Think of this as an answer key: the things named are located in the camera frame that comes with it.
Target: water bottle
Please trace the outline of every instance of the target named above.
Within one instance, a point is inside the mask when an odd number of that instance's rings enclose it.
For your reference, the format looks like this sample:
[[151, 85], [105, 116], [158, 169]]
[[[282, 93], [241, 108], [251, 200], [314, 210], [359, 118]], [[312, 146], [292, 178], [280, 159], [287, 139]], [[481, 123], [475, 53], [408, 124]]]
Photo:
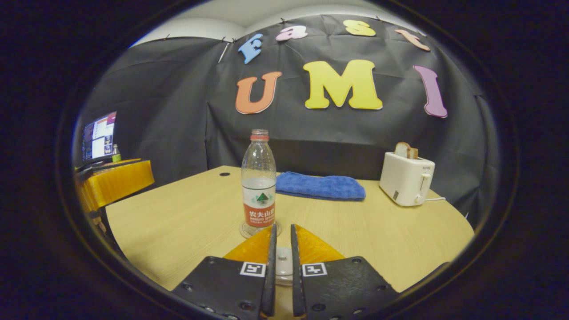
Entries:
[[277, 166], [269, 148], [269, 131], [251, 131], [251, 144], [241, 163], [246, 231], [254, 235], [275, 222]]

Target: monitor screen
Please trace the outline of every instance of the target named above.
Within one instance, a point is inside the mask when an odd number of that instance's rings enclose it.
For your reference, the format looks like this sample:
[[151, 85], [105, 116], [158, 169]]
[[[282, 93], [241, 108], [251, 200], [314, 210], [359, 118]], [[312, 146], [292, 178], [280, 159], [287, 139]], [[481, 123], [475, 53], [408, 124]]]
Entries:
[[117, 112], [109, 113], [85, 126], [83, 131], [84, 162], [113, 154], [113, 130], [116, 116]]

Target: folded towel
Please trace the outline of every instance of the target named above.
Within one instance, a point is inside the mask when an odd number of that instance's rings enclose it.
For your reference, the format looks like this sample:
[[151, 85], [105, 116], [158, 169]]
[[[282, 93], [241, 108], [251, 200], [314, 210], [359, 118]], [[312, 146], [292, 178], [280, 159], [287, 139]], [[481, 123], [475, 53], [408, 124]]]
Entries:
[[277, 177], [277, 193], [325, 200], [364, 200], [365, 189], [353, 178], [311, 177], [294, 172]]

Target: wooden table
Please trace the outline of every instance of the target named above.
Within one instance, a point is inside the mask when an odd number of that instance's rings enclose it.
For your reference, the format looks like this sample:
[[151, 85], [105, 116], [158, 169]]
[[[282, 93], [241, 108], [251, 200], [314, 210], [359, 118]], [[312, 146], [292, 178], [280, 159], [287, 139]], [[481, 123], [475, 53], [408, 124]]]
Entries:
[[[205, 256], [223, 257], [243, 242], [240, 170], [218, 167], [108, 206], [110, 227], [126, 257], [172, 290]], [[283, 231], [277, 246], [290, 247], [290, 224], [299, 224], [345, 257], [363, 256], [401, 292], [453, 260], [474, 235], [444, 200], [400, 207], [378, 181], [358, 181], [366, 191], [362, 202], [278, 194], [275, 214]], [[427, 198], [438, 197], [431, 190]], [[290, 288], [277, 286], [275, 314], [292, 318]]]

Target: white toaster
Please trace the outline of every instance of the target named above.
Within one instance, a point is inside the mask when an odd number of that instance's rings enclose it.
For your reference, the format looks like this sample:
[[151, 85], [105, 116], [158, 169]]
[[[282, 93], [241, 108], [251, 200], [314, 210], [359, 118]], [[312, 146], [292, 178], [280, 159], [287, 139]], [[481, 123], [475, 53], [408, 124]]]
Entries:
[[423, 204], [431, 187], [435, 163], [423, 158], [408, 159], [386, 152], [380, 187], [396, 204]]

